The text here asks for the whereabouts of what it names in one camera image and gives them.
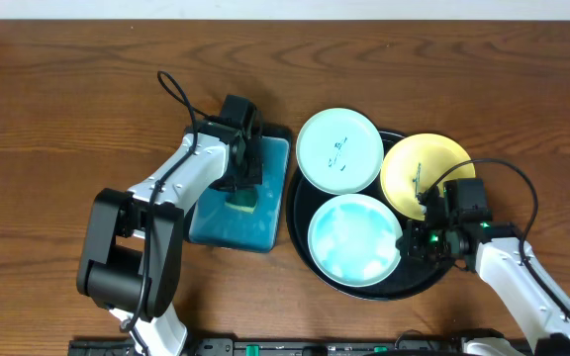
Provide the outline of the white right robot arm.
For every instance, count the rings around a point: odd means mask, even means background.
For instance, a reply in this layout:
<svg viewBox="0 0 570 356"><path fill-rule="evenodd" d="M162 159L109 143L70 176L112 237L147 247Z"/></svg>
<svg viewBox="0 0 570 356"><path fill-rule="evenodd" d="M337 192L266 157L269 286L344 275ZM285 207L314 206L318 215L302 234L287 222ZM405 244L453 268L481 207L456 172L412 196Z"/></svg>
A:
<svg viewBox="0 0 570 356"><path fill-rule="evenodd" d="M534 355L570 355L570 298L513 224L478 216L409 220L397 247L427 264L463 261L501 299Z"/></svg>

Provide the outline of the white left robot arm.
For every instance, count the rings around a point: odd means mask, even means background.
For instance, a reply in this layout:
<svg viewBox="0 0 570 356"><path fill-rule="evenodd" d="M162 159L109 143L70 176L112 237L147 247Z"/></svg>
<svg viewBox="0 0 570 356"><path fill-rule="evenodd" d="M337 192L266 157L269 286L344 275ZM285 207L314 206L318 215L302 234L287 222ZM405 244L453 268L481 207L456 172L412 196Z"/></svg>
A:
<svg viewBox="0 0 570 356"><path fill-rule="evenodd" d="M199 123L140 183L96 195L76 289L119 320L137 353L182 353L188 331L173 298L186 216L210 188L237 192L261 183L262 134L252 124Z"/></svg>

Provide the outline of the mint plate with blue streak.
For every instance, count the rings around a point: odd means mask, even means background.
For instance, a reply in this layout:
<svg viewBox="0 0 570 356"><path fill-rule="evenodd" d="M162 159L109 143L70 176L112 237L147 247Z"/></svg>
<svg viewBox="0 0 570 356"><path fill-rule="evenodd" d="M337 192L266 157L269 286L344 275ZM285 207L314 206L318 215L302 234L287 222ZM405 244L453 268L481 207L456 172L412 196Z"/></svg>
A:
<svg viewBox="0 0 570 356"><path fill-rule="evenodd" d="M401 262L402 237L396 215L363 194L336 196L313 214L307 231L311 258L341 286L362 288L390 277Z"/></svg>

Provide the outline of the yellow plate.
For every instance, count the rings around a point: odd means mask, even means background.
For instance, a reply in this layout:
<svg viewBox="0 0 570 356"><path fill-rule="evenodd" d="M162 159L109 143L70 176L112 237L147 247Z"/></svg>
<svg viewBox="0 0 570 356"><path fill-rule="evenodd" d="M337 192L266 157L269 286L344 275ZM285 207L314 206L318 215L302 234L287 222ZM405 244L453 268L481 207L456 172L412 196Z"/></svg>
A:
<svg viewBox="0 0 570 356"><path fill-rule="evenodd" d="M456 141L435 133L418 133L401 139L386 153L380 171L381 190L399 214L423 221L418 201L423 193L449 168L470 160Z"/></svg>

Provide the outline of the green scouring sponge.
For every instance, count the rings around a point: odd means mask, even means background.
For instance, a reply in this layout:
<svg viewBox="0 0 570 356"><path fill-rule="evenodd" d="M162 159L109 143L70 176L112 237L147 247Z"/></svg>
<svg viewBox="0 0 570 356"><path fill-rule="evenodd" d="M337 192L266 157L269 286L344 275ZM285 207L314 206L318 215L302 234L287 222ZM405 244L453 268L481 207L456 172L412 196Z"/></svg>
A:
<svg viewBox="0 0 570 356"><path fill-rule="evenodd" d="M231 192L225 205L233 210L252 214L257 207L258 193L255 188L239 189Z"/></svg>

